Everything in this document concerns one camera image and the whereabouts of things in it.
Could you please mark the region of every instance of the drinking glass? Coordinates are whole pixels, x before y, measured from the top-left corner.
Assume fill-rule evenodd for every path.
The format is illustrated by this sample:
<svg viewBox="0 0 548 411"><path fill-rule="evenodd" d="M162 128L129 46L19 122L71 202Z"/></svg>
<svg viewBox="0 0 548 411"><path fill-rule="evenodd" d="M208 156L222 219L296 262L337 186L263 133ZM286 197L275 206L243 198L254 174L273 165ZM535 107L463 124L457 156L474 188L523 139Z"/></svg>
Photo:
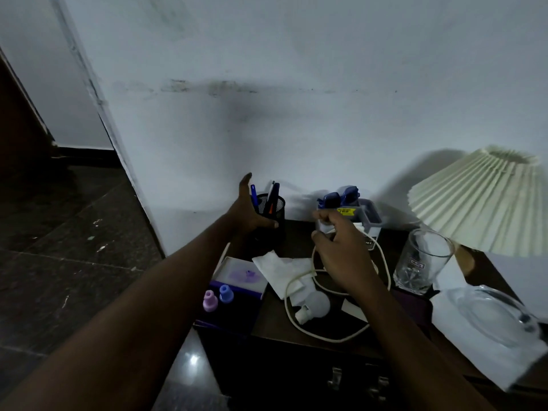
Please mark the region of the drinking glass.
<svg viewBox="0 0 548 411"><path fill-rule="evenodd" d="M409 233L394 271L394 283L411 293L422 295L455 253L455 246L434 231L415 229Z"/></svg>

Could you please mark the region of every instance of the pink bottle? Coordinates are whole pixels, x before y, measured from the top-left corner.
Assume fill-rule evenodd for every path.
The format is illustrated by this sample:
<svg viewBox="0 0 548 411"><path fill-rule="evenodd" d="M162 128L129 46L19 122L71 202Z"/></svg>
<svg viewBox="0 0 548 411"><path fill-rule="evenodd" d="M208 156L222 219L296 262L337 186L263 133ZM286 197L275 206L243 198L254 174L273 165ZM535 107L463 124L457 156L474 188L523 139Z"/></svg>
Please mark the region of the pink bottle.
<svg viewBox="0 0 548 411"><path fill-rule="evenodd" d="M204 295L204 302L202 304L204 310L208 313L215 311L219 305L219 299L215 296L215 293L211 290L207 290Z"/></svg>

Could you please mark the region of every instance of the black mesh pen holder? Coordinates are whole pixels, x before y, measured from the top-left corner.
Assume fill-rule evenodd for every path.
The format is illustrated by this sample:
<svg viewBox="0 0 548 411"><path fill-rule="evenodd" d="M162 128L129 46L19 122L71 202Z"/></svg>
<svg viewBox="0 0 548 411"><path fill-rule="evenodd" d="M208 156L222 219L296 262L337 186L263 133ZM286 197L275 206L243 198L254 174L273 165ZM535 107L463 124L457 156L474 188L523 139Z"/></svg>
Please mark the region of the black mesh pen holder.
<svg viewBox="0 0 548 411"><path fill-rule="evenodd" d="M259 207L257 213L261 216L268 217L278 221L279 226L276 229L268 228L259 228L255 231L255 238L258 241L270 241L281 239L284 230L285 223L285 200L283 197L278 196L278 202L275 207L276 210L272 209L272 213L269 214L269 207L266 207L266 200L268 198L268 193L262 193L257 195L257 201L259 202Z"/></svg>

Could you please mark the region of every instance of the power cord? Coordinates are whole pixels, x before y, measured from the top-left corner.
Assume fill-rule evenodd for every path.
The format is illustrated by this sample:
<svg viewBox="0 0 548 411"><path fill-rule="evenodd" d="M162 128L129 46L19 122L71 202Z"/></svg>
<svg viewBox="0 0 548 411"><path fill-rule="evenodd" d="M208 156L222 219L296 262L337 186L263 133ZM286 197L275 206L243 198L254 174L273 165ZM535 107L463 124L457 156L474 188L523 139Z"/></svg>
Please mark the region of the power cord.
<svg viewBox="0 0 548 411"><path fill-rule="evenodd" d="M331 231L329 231L327 234L330 234L330 233L333 233L335 232L335 229L332 229ZM382 262L384 263L384 268L386 270L386 276L388 278L388 286L387 286L387 289L390 290L390 286L392 285L392 280L390 278L390 273L388 271L388 265L386 264L386 258L384 257L384 253L382 252L382 248L380 247L379 243L376 241L375 238L373 238L372 236L370 236L367 232L363 232L363 231L360 231L362 235L368 237L369 239L371 239L373 241L373 243L379 248L379 251L380 251L380 255L382 257ZM312 263L314 263L314 255L316 254L316 247L314 246L314 249L312 250ZM376 273L379 274L379 269L377 268L377 266L375 265L375 263L373 263L373 266L375 267L375 270L376 270ZM320 271L320 272L326 272L325 269L315 269L315 271ZM289 311L289 307L287 305L287 298L288 298L288 294L287 294L287 291L289 290L289 286L291 285L291 283L297 281L299 278L302 278L304 276L307 276L308 274L310 274L310 271L308 272L305 272L295 278L293 278L291 281L289 281L287 283L287 286L285 287L285 295L284 295L284 299L283 299L283 302L285 304L285 312L287 313L287 317L289 318L289 321L293 324L293 326L295 326L298 330L302 331L304 334L307 334L308 336L312 336L313 338L317 338L317 339L320 339L320 340L323 340L325 342L330 342L330 343L343 343L343 342L346 342L352 338L355 338L356 336L358 336L360 333L366 331L368 328L369 328L369 324L365 325L365 327L363 327L362 329L360 329L359 331L356 331L355 333L351 334L350 336L347 336L346 338L342 338L342 339L329 339L329 338L324 338L323 336L318 336L317 334L314 334L314 333L311 333L309 331L306 331L305 329L303 329L301 326L299 326L297 323L295 323L295 320L293 320L292 316L291 316L291 313ZM332 293L332 294L336 294L336 295L342 295L342 296L347 296L348 294L347 293L339 293L337 291L333 291L333 290L328 290L326 289L324 286L320 285L317 281L316 281L316 277L312 277L312 279L314 280L314 283L316 283L316 285L318 285L318 287L320 287L322 290L325 290L327 291L328 293Z"/></svg>

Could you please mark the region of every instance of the person's right arm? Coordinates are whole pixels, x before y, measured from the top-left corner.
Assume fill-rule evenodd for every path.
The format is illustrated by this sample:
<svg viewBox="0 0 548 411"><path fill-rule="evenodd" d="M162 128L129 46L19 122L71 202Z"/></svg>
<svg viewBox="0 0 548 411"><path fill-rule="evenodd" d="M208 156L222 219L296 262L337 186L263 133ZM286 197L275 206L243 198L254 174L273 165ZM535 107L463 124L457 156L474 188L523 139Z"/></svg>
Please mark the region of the person's right arm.
<svg viewBox="0 0 548 411"><path fill-rule="evenodd" d="M417 409L493 410L386 290L353 224L337 211L320 210L315 217L331 222L337 231L333 241L320 232L312 233L325 269L360 304L409 405Z"/></svg>

